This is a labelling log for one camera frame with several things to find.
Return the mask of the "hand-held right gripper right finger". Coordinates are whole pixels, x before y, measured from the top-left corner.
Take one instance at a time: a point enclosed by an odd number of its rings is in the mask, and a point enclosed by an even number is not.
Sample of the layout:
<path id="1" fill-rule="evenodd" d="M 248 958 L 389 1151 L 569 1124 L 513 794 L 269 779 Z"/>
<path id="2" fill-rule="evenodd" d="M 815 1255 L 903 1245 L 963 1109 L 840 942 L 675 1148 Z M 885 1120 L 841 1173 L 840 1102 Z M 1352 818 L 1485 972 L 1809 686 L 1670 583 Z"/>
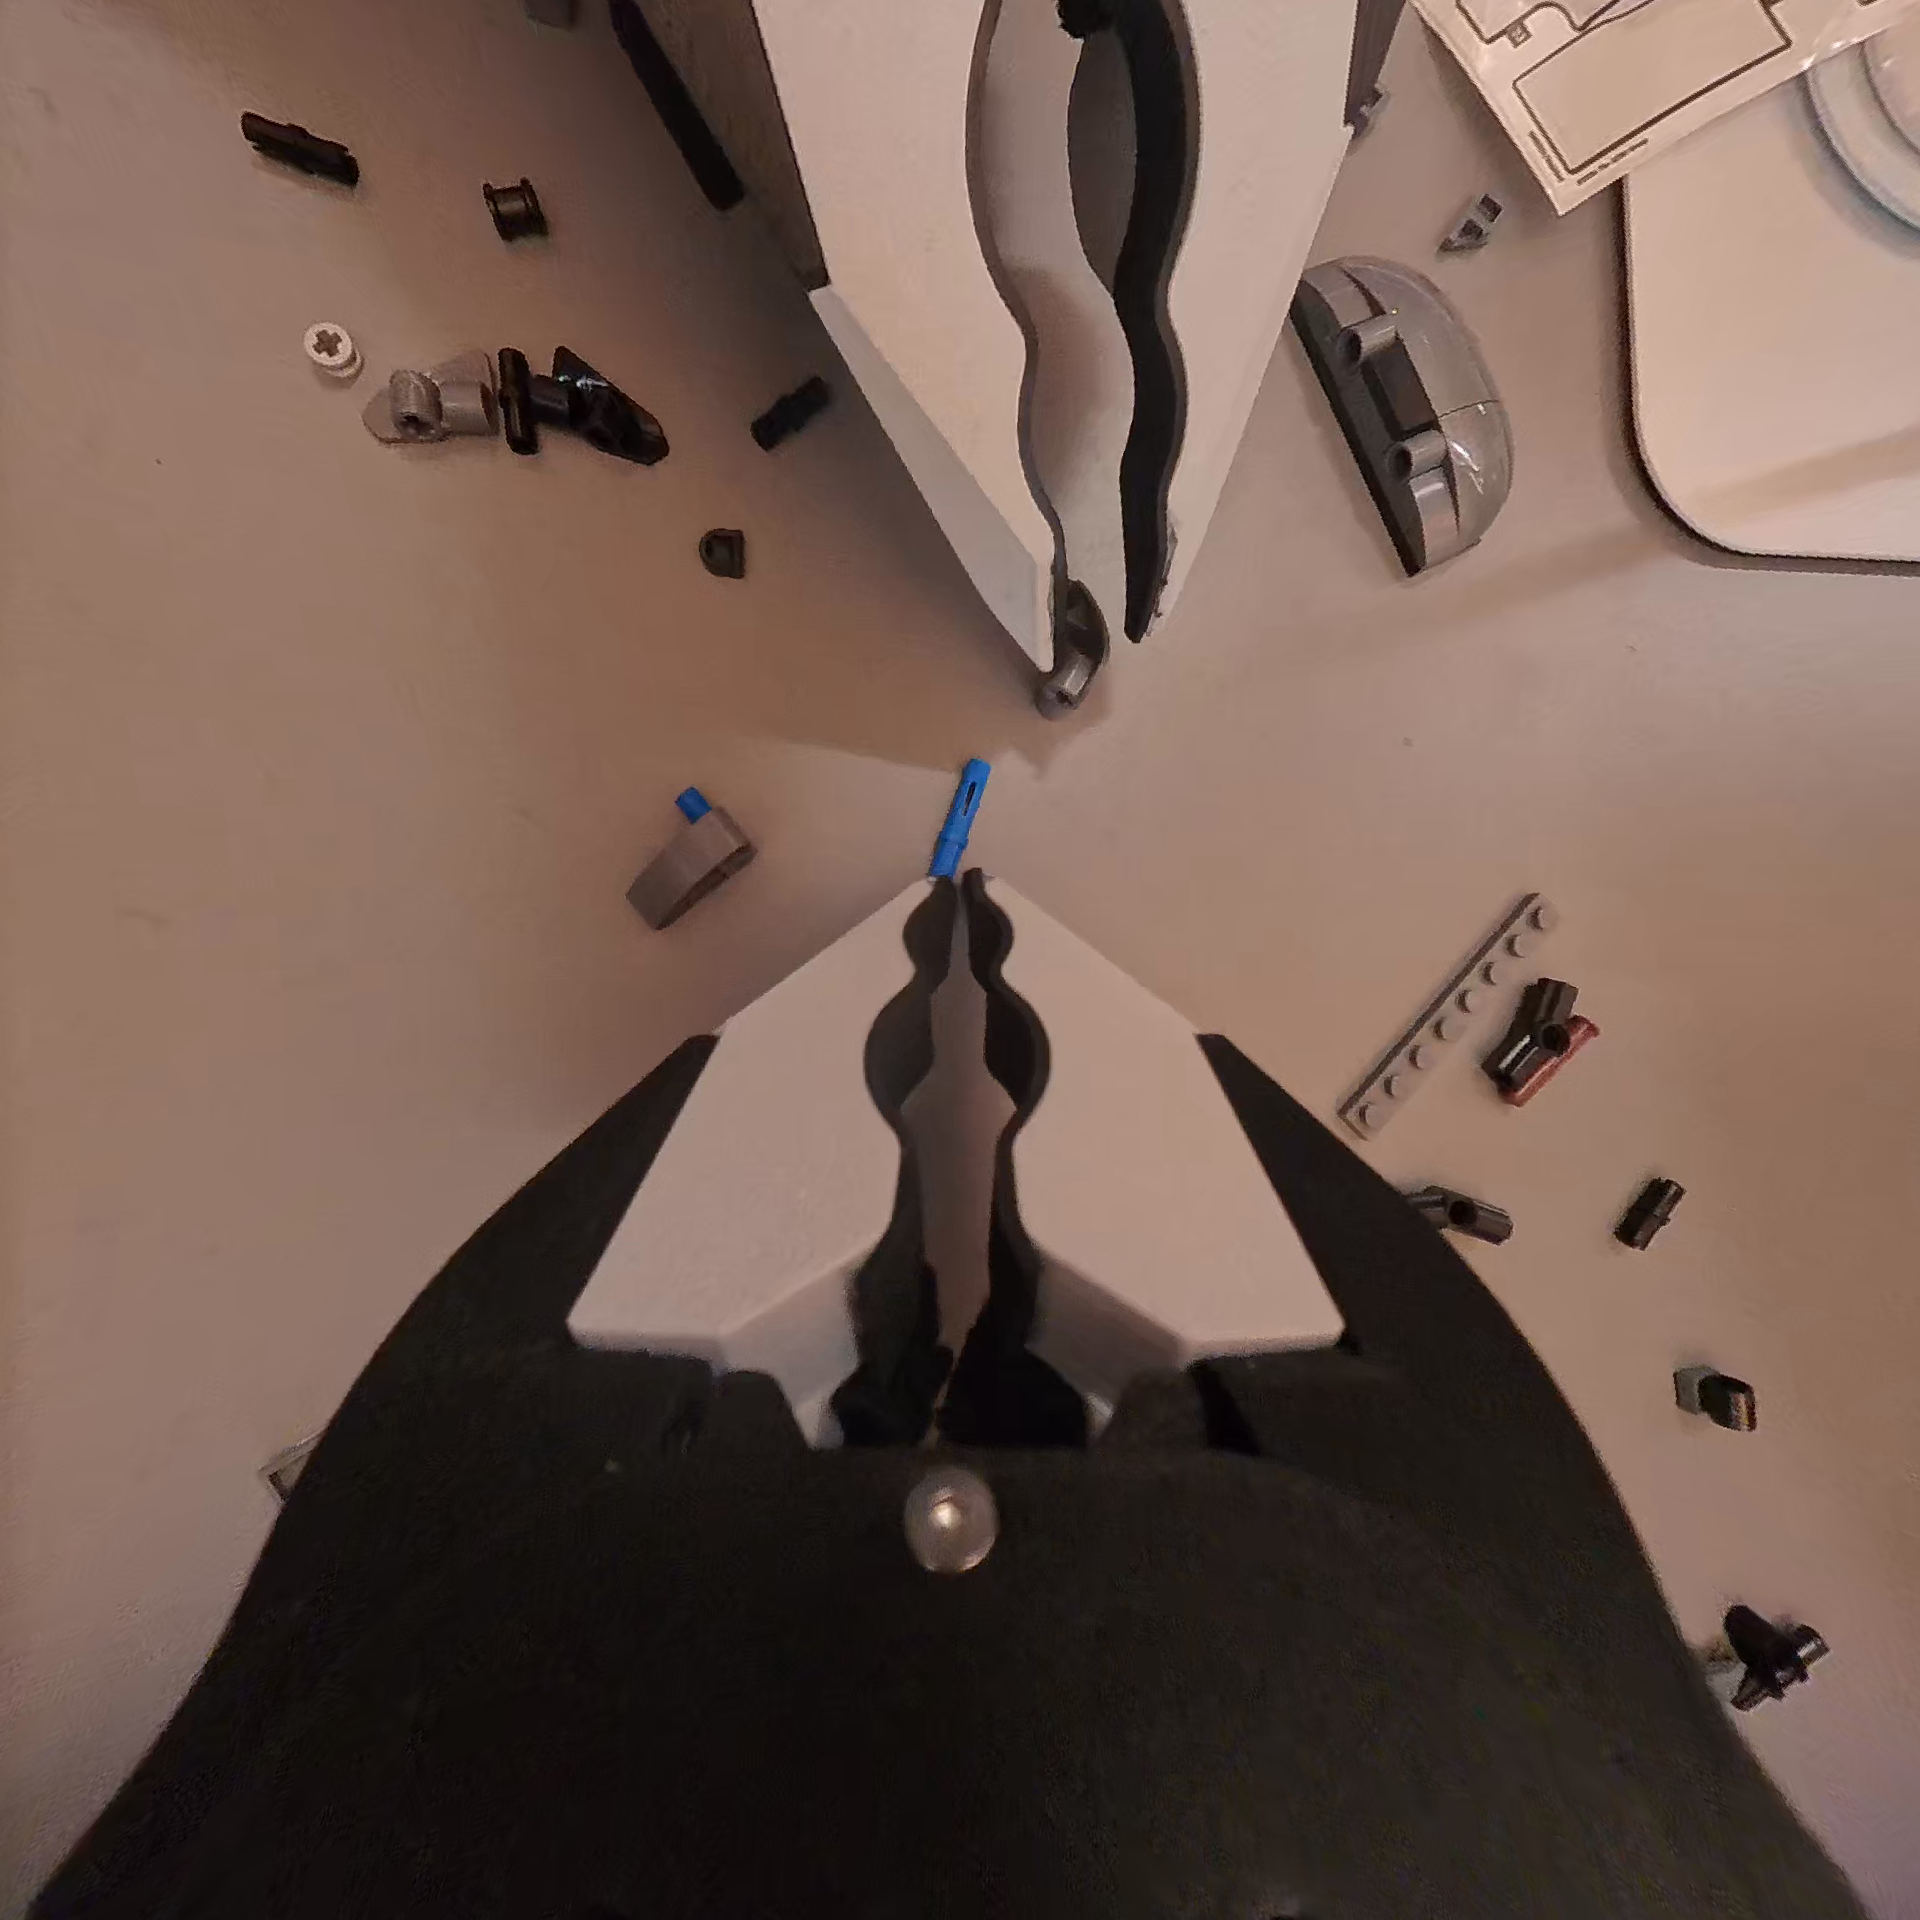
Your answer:
<path id="1" fill-rule="evenodd" d="M 1051 915 L 966 877 L 993 1151 L 969 1419 L 1117 1412 L 1151 1373 L 1319 1352 L 1343 1311 L 1194 1024 Z"/>

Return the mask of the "black lego clip piece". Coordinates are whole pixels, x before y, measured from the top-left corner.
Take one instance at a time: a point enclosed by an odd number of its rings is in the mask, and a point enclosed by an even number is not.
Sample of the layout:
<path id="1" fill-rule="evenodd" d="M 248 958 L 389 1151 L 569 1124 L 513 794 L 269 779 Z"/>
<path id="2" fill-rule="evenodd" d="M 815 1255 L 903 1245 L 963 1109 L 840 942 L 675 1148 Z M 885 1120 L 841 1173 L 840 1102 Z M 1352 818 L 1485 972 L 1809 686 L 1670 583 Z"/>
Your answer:
<path id="1" fill-rule="evenodd" d="M 1719 1639 L 1701 1656 L 1712 1692 L 1734 1711 L 1783 1701 L 1810 1680 L 1832 1645 L 1810 1623 L 1783 1623 L 1735 1602 L 1722 1616 Z"/>

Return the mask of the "long grey lego plate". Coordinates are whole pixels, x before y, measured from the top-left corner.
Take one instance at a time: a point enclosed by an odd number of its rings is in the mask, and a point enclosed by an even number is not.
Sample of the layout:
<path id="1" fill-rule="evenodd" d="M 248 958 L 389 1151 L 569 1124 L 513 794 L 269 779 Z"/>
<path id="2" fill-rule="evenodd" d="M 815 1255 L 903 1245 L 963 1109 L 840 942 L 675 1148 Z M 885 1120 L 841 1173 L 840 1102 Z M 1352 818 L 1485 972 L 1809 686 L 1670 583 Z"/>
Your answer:
<path id="1" fill-rule="evenodd" d="M 1499 994 L 1523 983 L 1530 960 L 1550 942 L 1560 918 L 1549 896 L 1528 893 L 1455 965 L 1419 1014 L 1377 1055 L 1338 1106 L 1339 1123 L 1355 1141 L 1377 1141 L 1407 1111 L 1448 1058 L 1494 1014 Z"/>

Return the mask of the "flat black lego piece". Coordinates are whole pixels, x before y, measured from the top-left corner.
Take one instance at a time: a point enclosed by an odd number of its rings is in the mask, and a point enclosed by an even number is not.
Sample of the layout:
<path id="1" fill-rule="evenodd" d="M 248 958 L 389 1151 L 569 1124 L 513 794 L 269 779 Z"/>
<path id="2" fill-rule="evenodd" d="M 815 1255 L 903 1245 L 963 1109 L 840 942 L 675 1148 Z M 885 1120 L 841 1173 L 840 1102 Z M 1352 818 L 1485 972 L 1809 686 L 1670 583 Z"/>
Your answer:
<path id="1" fill-rule="evenodd" d="M 656 466 L 671 453 L 658 419 L 569 348 L 553 349 L 544 374 L 519 348 L 498 348 L 497 403 L 503 442 L 519 456 L 537 454 L 547 429 L 637 466 Z"/>

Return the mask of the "long black lego connector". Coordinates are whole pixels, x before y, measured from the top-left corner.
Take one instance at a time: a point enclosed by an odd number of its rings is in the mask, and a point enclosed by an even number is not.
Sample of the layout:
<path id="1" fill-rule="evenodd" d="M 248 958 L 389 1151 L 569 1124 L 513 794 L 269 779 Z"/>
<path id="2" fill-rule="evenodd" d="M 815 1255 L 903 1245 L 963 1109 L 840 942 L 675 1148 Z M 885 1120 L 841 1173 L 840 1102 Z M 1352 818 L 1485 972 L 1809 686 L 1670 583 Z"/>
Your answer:
<path id="1" fill-rule="evenodd" d="M 361 180 L 359 157 L 335 138 L 255 109 L 240 112 L 238 125 L 243 140 L 263 159 L 349 190 L 354 190 Z"/>

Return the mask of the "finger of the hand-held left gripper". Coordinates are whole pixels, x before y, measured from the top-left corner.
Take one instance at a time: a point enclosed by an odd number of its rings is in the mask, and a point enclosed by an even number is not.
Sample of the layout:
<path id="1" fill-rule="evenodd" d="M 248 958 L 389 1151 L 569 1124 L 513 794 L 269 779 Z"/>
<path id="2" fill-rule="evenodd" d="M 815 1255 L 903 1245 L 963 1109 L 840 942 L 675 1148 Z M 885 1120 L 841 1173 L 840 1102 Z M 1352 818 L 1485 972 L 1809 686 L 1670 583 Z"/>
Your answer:
<path id="1" fill-rule="evenodd" d="M 1118 5 L 1136 184 L 1118 255 L 1135 373 L 1122 628 L 1177 602 L 1349 148 L 1353 3 Z"/>
<path id="2" fill-rule="evenodd" d="M 765 3 L 823 253 L 810 302 L 978 599 L 1043 674 L 1087 668 L 1087 595 L 1031 471 L 1029 330 L 977 208 L 997 5 Z"/>

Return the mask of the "small grey lego beam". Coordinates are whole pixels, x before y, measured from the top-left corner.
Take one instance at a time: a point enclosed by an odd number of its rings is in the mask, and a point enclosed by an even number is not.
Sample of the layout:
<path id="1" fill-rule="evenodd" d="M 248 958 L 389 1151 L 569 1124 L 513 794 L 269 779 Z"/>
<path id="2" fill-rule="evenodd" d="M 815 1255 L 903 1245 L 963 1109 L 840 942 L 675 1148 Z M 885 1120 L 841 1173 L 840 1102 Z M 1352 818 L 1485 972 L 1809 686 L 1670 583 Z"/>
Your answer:
<path id="1" fill-rule="evenodd" d="M 739 820 L 725 807 L 711 804 L 709 818 L 696 824 L 679 820 L 672 837 L 634 877 L 626 901 L 650 927 L 671 927 L 754 858 L 757 845 Z"/>

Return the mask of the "white magnifier stand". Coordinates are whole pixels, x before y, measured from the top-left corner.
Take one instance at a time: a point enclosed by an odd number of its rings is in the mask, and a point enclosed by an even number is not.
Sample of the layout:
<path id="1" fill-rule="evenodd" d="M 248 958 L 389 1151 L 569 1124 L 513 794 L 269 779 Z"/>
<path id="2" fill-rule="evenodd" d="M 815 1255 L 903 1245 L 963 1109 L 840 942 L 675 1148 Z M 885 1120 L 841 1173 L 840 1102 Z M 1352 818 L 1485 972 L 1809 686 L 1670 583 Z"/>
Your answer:
<path id="1" fill-rule="evenodd" d="M 1632 419 L 1695 536 L 1919 563 L 1915 10 L 1624 187 Z"/>

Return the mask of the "grey curved lego panel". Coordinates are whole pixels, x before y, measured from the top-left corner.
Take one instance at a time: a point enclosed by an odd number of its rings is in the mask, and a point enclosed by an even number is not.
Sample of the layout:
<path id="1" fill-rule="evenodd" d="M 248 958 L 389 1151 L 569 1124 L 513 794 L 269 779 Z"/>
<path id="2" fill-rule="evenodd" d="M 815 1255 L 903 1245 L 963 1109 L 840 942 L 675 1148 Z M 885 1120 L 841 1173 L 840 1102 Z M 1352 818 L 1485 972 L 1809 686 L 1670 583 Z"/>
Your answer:
<path id="1" fill-rule="evenodd" d="M 1290 323 L 1407 576 L 1487 536 L 1515 443 L 1481 348 L 1425 274 L 1378 255 L 1313 264 Z"/>

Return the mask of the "white sticker sheet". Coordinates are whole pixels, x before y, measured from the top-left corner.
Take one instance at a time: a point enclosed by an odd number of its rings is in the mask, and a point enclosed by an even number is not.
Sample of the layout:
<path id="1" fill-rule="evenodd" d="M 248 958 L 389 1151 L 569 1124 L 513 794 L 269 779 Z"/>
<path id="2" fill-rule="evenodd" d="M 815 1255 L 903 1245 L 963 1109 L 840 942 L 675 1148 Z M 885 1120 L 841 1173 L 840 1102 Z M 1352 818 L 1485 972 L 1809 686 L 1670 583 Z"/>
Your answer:
<path id="1" fill-rule="evenodd" d="M 1915 3 L 1415 3 L 1557 215 Z"/>

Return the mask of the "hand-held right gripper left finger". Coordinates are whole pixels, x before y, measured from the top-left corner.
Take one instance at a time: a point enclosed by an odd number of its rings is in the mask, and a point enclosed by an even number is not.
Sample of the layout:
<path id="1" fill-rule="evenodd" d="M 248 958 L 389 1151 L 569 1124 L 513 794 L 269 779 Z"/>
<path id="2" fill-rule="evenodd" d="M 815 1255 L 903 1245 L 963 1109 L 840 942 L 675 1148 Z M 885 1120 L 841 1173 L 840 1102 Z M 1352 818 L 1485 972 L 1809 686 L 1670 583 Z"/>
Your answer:
<path id="1" fill-rule="evenodd" d="M 761 1373 L 803 1419 L 939 1338 L 906 1106 L 934 1068 L 954 884 L 914 880 L 727 1020 L 569 1309 L 602 1352 Z"/>

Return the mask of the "grey lego pin connector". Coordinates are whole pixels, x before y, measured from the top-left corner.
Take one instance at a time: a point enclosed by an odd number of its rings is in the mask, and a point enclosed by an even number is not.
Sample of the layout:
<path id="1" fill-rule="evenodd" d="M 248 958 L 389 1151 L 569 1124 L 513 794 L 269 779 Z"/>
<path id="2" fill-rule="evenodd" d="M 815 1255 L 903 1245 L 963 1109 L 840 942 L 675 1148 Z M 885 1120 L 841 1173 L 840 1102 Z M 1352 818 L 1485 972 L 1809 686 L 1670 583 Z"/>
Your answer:
<path id="1" fill-rule="evenodd" d="M 1037 708 L 1048 719 L 1077 712 L 1109 651 L 1109 627 L 1094 592 L 1074 578 L 1057 583 L 1049 602 L 1049 661 L 1039 678 Z"/>

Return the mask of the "black and brown lego connector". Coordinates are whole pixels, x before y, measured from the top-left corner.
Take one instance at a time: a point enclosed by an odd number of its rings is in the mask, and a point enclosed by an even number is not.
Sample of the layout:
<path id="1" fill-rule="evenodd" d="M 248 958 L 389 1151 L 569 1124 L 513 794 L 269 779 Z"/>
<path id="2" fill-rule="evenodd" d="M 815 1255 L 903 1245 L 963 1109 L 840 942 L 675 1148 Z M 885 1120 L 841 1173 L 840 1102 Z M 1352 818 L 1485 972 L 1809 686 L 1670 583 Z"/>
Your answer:
<path id="1" fill-rule="evenodd" d="M 1599 1024 L 1577 1011 L 1577 986 L 1542 975 L 1525 988 L 1509 1029 L 1479 1069 L 1502 1104 L 1523 1109 L 1599 1036 Z"/>

